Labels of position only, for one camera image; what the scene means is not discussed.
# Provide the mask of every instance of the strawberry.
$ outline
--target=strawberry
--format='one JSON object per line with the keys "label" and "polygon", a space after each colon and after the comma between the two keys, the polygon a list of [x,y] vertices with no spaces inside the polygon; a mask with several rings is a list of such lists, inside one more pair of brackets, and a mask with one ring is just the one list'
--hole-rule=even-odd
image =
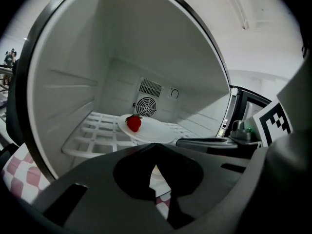
{"label": "strawberry", "polygon": [[138,129],[140,128],[142,122],[141,122],[142,117],[140,117],[139,114],[136,115],[131,115],[126,118],[127,126],[133,131],[137,132]]}

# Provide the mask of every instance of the fan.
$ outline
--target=fan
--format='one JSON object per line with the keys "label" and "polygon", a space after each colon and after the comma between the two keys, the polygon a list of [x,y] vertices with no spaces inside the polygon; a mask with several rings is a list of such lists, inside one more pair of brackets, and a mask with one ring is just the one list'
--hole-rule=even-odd
{"label": "fan", "polygon": [[151,98],[144,95],[140,95],[138,97],[137,103],[136,103],[136,113],[151,117],[156,111],[156,101]]}

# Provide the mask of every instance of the open refrigerator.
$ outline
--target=open refrigerator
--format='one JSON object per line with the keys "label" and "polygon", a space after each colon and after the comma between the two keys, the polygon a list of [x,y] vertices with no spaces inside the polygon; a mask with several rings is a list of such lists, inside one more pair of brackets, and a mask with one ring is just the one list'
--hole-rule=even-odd
{"label": "open refrigerator", "polygon": [[27,110],[18,114],[47,178],[143,144],[119,129],[125,114],[163,122],[172,145],[217,136],[227,70],[208,28],[179,0],[54,0],[27,39],[17,71]]}

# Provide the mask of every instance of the refrigerator shelf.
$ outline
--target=refrigerator shelf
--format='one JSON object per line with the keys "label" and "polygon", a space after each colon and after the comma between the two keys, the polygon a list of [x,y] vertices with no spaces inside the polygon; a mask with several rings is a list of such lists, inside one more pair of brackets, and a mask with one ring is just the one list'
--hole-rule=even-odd
{"label": "refrigerator shelf", "polygon": [[[93,158],[146,144],[123,133],[118,127],[118,118],[118,116],[92,112],[67,139],[62,148],[63,153],[75,157]],[[198,137],[178,124],[164,124],[169,126],[176,135],[176,138],[170,143],[172,145],[175,145],[180,138]]]}

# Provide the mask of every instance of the checkered tablecloth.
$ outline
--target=checkered tablecloth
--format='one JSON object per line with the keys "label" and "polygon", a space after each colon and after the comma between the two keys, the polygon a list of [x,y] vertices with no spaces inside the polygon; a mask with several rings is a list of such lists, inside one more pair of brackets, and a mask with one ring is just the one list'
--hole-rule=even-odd
{"label": "checkered tablecloth", "polygon": [[[40,192],[50,185],[35,164],[25,144],[8,160],[1,176],[12,194],[30,204]],[[156,207],[165,219],[169,212],[170,193],[156,198]]]}

